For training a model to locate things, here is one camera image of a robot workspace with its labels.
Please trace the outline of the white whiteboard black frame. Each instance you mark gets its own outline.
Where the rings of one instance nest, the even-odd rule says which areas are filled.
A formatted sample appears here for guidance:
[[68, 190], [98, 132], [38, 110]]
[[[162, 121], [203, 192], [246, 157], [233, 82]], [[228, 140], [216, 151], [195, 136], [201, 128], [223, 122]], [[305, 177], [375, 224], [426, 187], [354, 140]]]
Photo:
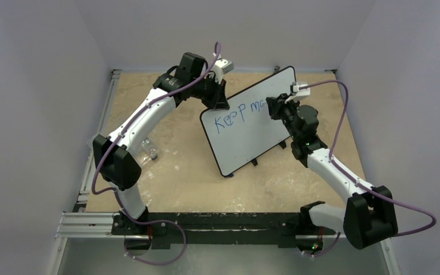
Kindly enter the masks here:
[[228, 97], [228, 110], [201, 112], [201, 125], [223, 177], [256, 163], [260, 155], [289, 137], [282, 122], [270, 118], [266, 98], [289, 93], [295, 80], [294, 67], [284, 67]]

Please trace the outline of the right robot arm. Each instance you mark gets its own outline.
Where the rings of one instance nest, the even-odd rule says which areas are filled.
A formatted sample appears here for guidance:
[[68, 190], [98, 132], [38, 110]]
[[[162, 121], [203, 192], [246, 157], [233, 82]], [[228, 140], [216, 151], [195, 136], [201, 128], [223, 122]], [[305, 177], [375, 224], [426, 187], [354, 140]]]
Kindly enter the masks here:
[[279, 120], [292, 138], [292, 154], [304, 167], [320, 176], [344, 200], [345, 207], [315, 202], [300, 209], [299, 226], [306, 233], [320, 227], [345, 235], [356, 249], [364, 249], [398, 234], [391, 191], [375, 187], [338, 161], [319, 138], [318, 111], [288, 100], [283, 93], [267, 97], [269, 116]]

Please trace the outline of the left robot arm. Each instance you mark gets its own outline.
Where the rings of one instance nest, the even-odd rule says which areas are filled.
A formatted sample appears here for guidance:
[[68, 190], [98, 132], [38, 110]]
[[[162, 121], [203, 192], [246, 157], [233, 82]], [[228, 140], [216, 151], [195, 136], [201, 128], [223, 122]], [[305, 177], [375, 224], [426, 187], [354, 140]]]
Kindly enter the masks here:
[[147, 206], [142, 201], [138, 181], [142, 173], [136, 155], [152, 130], [182, 102], [199, 99], [207, 108], [228, 110], [224, 75], [234, 69], [232, 61], [216, 50], [212, 62], [186, 52], [180, 63], [161, 74], [146, 99], [114, 131], [92, 140], [96, 171], [91, 191], [94, 195], [113, 191], [120, 212], [127, 218], [125, 226], [133, 234], [146, 231]]

